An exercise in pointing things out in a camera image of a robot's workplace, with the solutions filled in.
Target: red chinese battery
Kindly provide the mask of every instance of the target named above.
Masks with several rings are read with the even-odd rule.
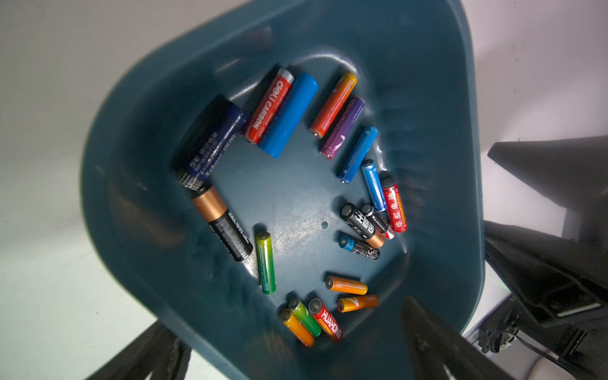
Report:
[[[272,116],[277,112],[278,107],[281,105],[285,95],[291,87],[291,83],[294,81],[294,76],[289,71],[282,67],[278,70],[277,76],[272,81],[270,87],[264,94],[260,105],[255,110],[247,129],[245,129],[244,136],[250,142],[257,144],[264,131],[270,124]]]
[[[342,339],[342,329],[321,299],[312,299],[308,304],[308,311],[334,342],[339,342]]]
[[[403,212],[403,203],[401,203],[397,182],[392,178],[383,180],[382,191],[386,199],[386,211],[389,213],[393,231],[397,233],[405,232],[407,230],[406,214]]]

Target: dark blue battery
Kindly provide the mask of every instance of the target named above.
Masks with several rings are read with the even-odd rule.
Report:
[[[263,151],[274,158],[281,155],[318,89],[319,84],[310,75],[298,75],[268,126],[266,134],[258,143]]]
[[[338,176],[338,179],[342,181],[342,183],[349,184],[350,181],[353,180],[354,175],[357,174],[361,162],[365,158],[367,151],[370,150],[377,135],[378,129],[376,127],[371,125],[365,127],[361,136],[359,136],[359,140],[357,140],[357,144],[354,146],[353,151],[348,155],[346,163],[344,163],[344,168],[342,168],[342,171]]]
[[[200,140],[194,156],[177,169],[179,182],[191,190],[199,190],[238,133],[242,133],[247,122],[245,113],[226,100],[224,115],[215,126],[209,128],[206,137]]]
[[[371,203],[374,205],[374,208],[378,211],[386,210],[386,199],[384,199],[384,192],[382,191],[380,177],[378,176],[374,160],[367,159],[363,161],[361,163],[361,171],[363,171],[363,178],[365,178],[367,190],[370,192]]]
[[[365,241],[361,241],[355,238],[352,238],[345,233],[340,235],[338,239],[338,245],[340,248],[344,248],[350,252],[354,252],[360,256],[371,258],[372,260],[377,260],[380,257],[380,251],[372,248]]]

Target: black cable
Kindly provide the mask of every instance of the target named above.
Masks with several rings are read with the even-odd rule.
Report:
[[[547,359],[548,361],[554,363],[555,365],[559,366],[560,368],[563,368],[564,370],[567,370],[565,365],[560,363],[557,359],[555,359],[553,356],[549,355],[548,353],[542,351],[540,348],[526,342],[525,340],[523,340],[522,338],[520,338],[519,336],[513,334],[510,331],[507,330],[496,330],[491,336],[489,341],[492,342],[493,341],[493,337],[498,337],[498,335],[500,334],[509,334],[513,337],[515,337],[517,340],[519,340],[519,342],[521,342],[521,344],[526,347],[529,350],[534,351],[535,353],[537,353],[538,355],[541,355],[543,358]]]

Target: teal plastic bin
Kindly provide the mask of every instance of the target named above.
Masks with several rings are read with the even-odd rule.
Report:
[[[212,174],[249,236],[259,225],[273,236],[277,291],[266,296],[170,166],[216,95],[253,111],[276,64],[318,81],[311,106],[279,160],[238,138]],[[231,379],[411,378],[404,297],[460,331],[482,289],[473,67],[456,0],[244,5],[158,48],[112,90],[83,163],[89,233],[116,279]],[[358,76],[353,95],[366,109],[328,162],[308,126],[346,70]],[[350,185],[336,176],[364,125],[380,130],[368,156],[396,179],[409,223],[376,261],[336,243],[338,230],[354,235],[339,206],[368,199],[361,174]],[[380,305],[338,313],[327,274],[360,278]],[[324,334],[310,349],[297,342],[278,316],[291,294],[321,297],[342,342]]]

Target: battery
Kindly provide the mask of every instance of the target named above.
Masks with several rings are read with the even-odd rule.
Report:
[[[274,262],[272,261],[272,240],[270,233],[260,232],[255,236],[255,251],[258,256],[260,283],[264,294],[277,290],[274,282]]]
[[[384,235],[361,213],[352,203],[346,203],[340,209],[340,217],[360,237],[374,248],[380,248],[384,244]]]
[[[367,293],[367,285],[365,283],[335,276],[327,276],[325,278],[325,287],[334,292],[359,295]]]
[[[251,254],[254,246],[213,185],[205,181],[203,187],[194,192],[192,202],[234,260],[243,261]]]
[[[258,143],[263,151],[278,159],[318,89],[319,84],[310,75],[298,75]]]
[[[386,232],[384,233],[384,238],[391,240],[394,237],[395,237],[395,231],[393,231],[393,229],[390,228],[390,226],[389,226],[389,229],[386,230]]]
[[[287,326],[287,328],[294,333],[295,337],[298,338],[302,344],[306,347],[312,347],[314,345],[314,338],[308,330],[300,323],[300,320],[296,318],[294,313],[289,309],[283,310],[281,312],[281,320],[283,324]]]
[[[334,87],[334,90],[331,91],[331,95],[327,99],[327,102],[325,102],[323,108],[321,108],[321,111],[319,111],[319,114],[314,119],[313,124],[310,126],[310,131],[313,135],[317,136],[319,139],[322,139],[323,136],[325,136],[331,123],[333,123],[356,84],[357,77],[353,73],[347,72],[342,76],[336,87]]]
[[[357,174],[361,162],[365,159],[365,155],[367,154],[367,151],[370,150],[377,135],[378,129],[376,127],[371,125],[365,127],[338,176],[338,179],[342,181],[342,183],[349,184],[350,181],[353,180],[354,175]]]
[[[226,100],[224,115],[217,125],[201,139],[194,156],[176,170],[179,182],[190,190],[199,190],[218,163],[222,153],[240,133],[247,121],[245,113],[234,103]]]
[[[337,302],[338,311],[347,313],[349,311],[375,308],[378,306],[378,297],[375,295],[362,295],[360,297],[341,298]]]
[[[308,303],[308,311],[334,342],[340,341],[342,338],[342,329],[320,298],[313,298],[310,303]]]
[[[293,82],[294,76],[281,67],[247,124],[244,136],[249,142],[257,144],[260,141]]]
[[[314,336],[317,337],[321,334],[321,326],[317,323],[317,320],[310,315],[308,308],[300,301],[298,297],[294,297],[289,300],[289,309],[292,313],[300,320],[302,325]]]
[[[371,247],[365,241],[357,240],[343,233],[338,239],[340,248],[354,252],[360,256],[377,260],[380,257],[380,251]]]
[[[374,210],[374,207],[369,204],[366,203],[363,206],[361,206],[361,213],[363,215],[365,215],[365,217],[367,219],[369,219],[369,221],[376,226],[377,229],[380,230],[380,232],[385,233],[386,231],[389,230],[389,222],[387,222],[386,220],[384,220],[384,218],[382,217],[382,215],[380,215],[379,212],[377,212],[376,210]]]
[[[365,102],[359,97],[354,97],[348,102],[342,117],[321,148],[321,154],[325,158],[331,161],[336,156],[364,107]]]
[[[382,181],[382,191],[384,191],[387,212],[393,231],[396,233],[405,232],[407,230],[406,213],[403,212],[403,203],[401,202],[397,182],[392,178],[386,178]]]
[[[371,203],[378,211],[386,210],[386,200],[384,199],[382,185],[380,184],[380,177],[378,176],[378,171],[376,169],[376,164],[374,164],[374,160],[364,160],[361,163],[361,171],[363,172],[363,178],[365,179],[365,184],[367,185],[367,191],[370,192]]]

